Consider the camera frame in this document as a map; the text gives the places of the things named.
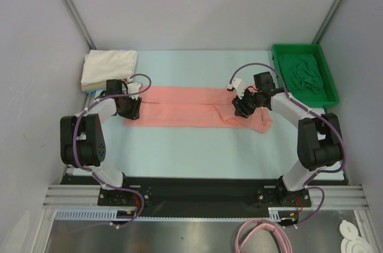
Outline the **pink t shirt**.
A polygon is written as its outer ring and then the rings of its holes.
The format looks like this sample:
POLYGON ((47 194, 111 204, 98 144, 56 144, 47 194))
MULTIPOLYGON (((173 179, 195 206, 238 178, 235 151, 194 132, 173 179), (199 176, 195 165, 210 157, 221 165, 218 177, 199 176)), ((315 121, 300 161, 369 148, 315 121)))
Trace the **pink t shirt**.
POLYGON ((137 120, 130 127, 249 128, 266 133, 273 121, 266 108, 257 108, 248 118, 235 115, 236 93, 226 89, 198 87, 152 87, 142 94, 137 120))

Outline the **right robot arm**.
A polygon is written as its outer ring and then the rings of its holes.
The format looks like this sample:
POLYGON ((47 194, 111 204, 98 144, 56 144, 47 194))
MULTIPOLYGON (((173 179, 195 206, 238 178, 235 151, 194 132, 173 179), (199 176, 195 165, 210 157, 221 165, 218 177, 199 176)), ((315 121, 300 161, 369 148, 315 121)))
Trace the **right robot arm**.
POLYGON ((319 173, 344 161, 339 120, 334 114, 316 113, 296 100, 285 87, 277 88, 270 72, 256 74, 254 84, 252 89, 239 78, 230 79, 227 89, 236 93, 232 100, 235 115, 249 118, 256 109, 267 108, 297 129, 298 161, 279 177, 273 198, 283 206, 290 206, 319 173))

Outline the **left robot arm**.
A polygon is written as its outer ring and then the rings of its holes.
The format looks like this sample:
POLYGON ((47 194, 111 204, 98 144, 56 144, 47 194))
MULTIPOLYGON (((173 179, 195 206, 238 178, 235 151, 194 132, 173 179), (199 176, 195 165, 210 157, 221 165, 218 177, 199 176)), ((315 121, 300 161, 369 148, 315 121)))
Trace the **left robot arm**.
POLYGON ((104 164, 107 149, 102 123, 119 115, 128 120, 139 118, 142 84, 136 81, 107 80, 106 89, 94 102, 76 115, 60 119, 60 157, 64 164, 97 176, 101 186, 112 190, 119 205, 131 201, 132 190, 123 185, 124 173, 104 164))

